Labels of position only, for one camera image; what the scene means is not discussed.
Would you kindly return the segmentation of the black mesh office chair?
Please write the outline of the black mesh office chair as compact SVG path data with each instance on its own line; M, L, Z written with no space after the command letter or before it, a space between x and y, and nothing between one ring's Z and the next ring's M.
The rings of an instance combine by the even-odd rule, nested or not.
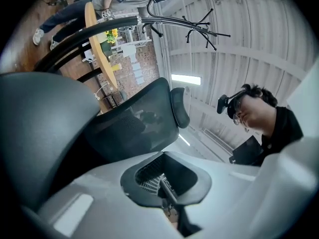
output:
M33 211L87 171L163 150L187 124L159 78L100 114L91 90L43 72L0 75L0 163Z

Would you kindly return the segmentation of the rectangular ceiling light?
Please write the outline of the rectangular ceiling light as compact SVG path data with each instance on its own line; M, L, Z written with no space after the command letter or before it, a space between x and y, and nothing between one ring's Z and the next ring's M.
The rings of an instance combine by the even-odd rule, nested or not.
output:
M184 82L188 84L201 85L201 78L197 76L171 74L172 81Z

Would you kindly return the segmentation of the white shelf rack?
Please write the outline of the white shelf rack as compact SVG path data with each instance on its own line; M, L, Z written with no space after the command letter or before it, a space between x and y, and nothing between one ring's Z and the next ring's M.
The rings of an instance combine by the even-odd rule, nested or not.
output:
M122 53L123 57L134 55L138 48L146 46L152 39L141 25L122 27L118 30L118 37L111 47L113 54Z

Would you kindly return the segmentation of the person's glasses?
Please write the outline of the person's glasses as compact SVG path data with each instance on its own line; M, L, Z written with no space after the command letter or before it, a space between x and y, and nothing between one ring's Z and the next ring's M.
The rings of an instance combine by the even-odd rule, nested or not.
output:
M246 126L246 117L248 115L247 108L244 104L244 101L236 101L234 103L234 116L233 122L235 125L242 124Z

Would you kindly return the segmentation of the round wooden table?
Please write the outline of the round wooden table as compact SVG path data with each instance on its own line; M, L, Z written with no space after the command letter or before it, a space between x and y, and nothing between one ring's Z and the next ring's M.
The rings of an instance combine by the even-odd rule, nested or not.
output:
M80 31L83 34L84 39L89 39L91 49L95 56L96 61L99 64L102 74L105 79L109 82L110 86L114 89L118 88L117 80L112 70L112 66L108 61L107 57L103 53L102 47L100 45L98 34L105 32L112 27L108 26L110 21L98 22L91 2L86 3L85 5L85 28Z

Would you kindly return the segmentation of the yellow sunflower bouquet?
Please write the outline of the yellow sunflower bouquet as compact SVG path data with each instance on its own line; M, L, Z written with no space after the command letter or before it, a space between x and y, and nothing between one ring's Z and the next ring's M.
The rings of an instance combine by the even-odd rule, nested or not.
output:
M115 44L115 41L118 38L118 29L112 29L105 32L106 33L106 41L111 44Z

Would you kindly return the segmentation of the black flat panel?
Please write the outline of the black flat panel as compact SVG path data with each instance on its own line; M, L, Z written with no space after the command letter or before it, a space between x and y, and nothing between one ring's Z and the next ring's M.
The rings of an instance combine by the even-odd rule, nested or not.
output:
M254 136L248 138L244 143L232 151L229 162L239 165L252 165L262 153L262 147Z

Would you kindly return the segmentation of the black metal coat rack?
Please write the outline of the black metal coat rack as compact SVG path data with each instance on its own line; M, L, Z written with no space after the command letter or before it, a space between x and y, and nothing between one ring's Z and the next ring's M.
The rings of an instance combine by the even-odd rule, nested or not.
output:
M150 11L150 6L153 2L160 2L165 0L149 0L147 4L147 12L150 15L150 17L141 17L139 15L137 16L130 16L130 17L124 17L124 18L118 18L110 21L105 21L102 23L94 23L93 26L86 27L84 30L74 34L70 38L66 39L62 43L60 43L56 48L54 48L52 51L50 51L45 57L43 57L38 63L36 63L34 67L34 71L36 72L48 72L50 69L53 69L55 71L58 70L58 66L55 65L55 63L61 59L63 56L68 54L70 51L74 50L76 47L83 44L88 38L93 37L99 33L105 32L107 30L112 30L119 27L126 27L126 26L133 26L133 25L142 25L150 26L151 29L159 36L162 37L162 33L157 31L153 24L167 24L167 25L173 25L173 26L180 26L185 27L189 29L189 32L186 36L187 40L186 42L189 43L189 37L192 32L196 31L201 36L203 36L206 39L206 45L211 45L213 49L216 49L216 47L212 44L212 42L209 39L209 35L212 35L214 37L217 37L219 35L223 35L226 37L230 37L228 34L220 34L210 31L207 26L210 25L209 22L204 22L206 17L209 16L207 13L205 17L198 22L192 22L189 20L186 20L185 18L179 19L175 17L167 17L167 16L160 16L160 15L154 15Z

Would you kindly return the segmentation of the person's black shirt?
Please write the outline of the person's black shirt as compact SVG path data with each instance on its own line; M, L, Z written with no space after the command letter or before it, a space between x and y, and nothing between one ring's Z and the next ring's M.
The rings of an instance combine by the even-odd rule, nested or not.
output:
M276 122L271 137L262 135L262 153L252 163L261 166L271 154L280 153L287 145L300 140L304 135L294 113L286 107L276 107Z

